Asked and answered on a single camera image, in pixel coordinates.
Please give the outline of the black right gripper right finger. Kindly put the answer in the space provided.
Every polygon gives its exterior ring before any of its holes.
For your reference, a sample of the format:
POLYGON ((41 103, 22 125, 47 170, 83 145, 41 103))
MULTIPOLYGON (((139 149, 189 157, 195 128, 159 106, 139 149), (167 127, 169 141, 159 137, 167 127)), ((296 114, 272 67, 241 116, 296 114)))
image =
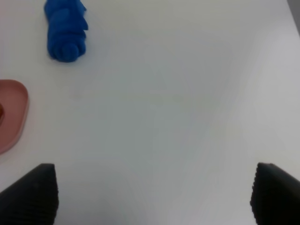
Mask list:
POLYGON ((258 163, 250 206, 258 225, 298 225, 300 181, 275 164, 258 163))

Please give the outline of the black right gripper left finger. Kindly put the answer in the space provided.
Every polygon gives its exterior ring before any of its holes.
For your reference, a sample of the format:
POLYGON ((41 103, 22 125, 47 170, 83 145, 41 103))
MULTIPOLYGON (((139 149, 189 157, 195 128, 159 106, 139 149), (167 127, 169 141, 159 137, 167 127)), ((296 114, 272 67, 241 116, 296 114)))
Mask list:
POLYGON ((54 164, 40 164, 0 193, 2 225, 53 225, 59 207, 54 164))

